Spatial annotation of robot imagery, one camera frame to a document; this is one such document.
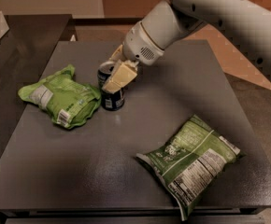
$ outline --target green plastic bag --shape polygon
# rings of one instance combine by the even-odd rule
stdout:
[[[186,220],[209,184],[243,154],[194,115],[164,146],[136,156],[177,200]]]
[[[100,106],[101,94],[90,84],[81,85],[72,80],[74,72],[74,66],[69,64],[36,84],[22,87],[18,94],[23,101],[46,111],[53,123],[66,129],[81,126]]]

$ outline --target green bag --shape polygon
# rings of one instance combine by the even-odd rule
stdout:
[[[194,115],[164,146],[136,156],[177,200],[186,220],[209,184],[243,153]]]
[[[90,84],[81,85],[72,80],[74,72],[74,66],[69,64],[36,84],[22,87],[18,94],[23,101],[46,111],[53,123],[66,129],[81,126],[100,106],[101,94]]]

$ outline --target chip bag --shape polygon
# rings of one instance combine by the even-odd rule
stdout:
[[[177,200],[186,220],[209,184],[243,153],[194,115],[164,146],[136,156]]]
[[[66,129],[81,126],[100,106],[101,94],[90,84],[75,82],[74,72],[74,66],[69,64],[36,84],[22,87],[18,94],[23,101],[46,111],[53,123]]]

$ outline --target brown floor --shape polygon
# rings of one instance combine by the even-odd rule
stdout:
[[[109,25],[109,26],[77,26],[77,36],[79,41],[122,41],[126,33],[130,30],[130,25]],[[261,74],[258,70],[239,53],[239,51],[227,41],[219,32],[217,32],[213,27],[206,26],[204,29],[198,33],[187,37],[186,39],[206,39],[213,49],[222,70],[231,76],[227,76],[228,79],[232,82],[233,77],[241,78],[251,82],[251,86],[254,86],[254,89],[257,87],[263,87],[265,95],[271,95],[271,83]],[[245,100],[242,100],[240,90],[235,94],[239,102],[242,104],[243,109],[246,111],[251,110],[252,107],[248,107],[245,103]],[[262,118],[262,110],[255,111],[253,110],[252,115],[247,117],[250,120],[250,123],[253,126],[254,124],[259,123]],[[261,140],[263,149],[267,155],[267,158],[271,162],[271,135],[263,135],[263,130],[269,127],[269,123],[264,122],[264,125],[257,126],[260,128],[255,129],[255,134]],[[271,224],[271,208],[264,210],[261,214],[264,217],[265,223]]]

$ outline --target black can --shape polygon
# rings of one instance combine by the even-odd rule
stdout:
[[[107,61],[102,63],[98,69],[98,83],[101,92],[101,106],[110,111],[120,109],[124,105],[124,90],[120,89],[115,93],[108,93],[102,90],[102,87],[110,77],[112,70],[114,69],[115,62]]]

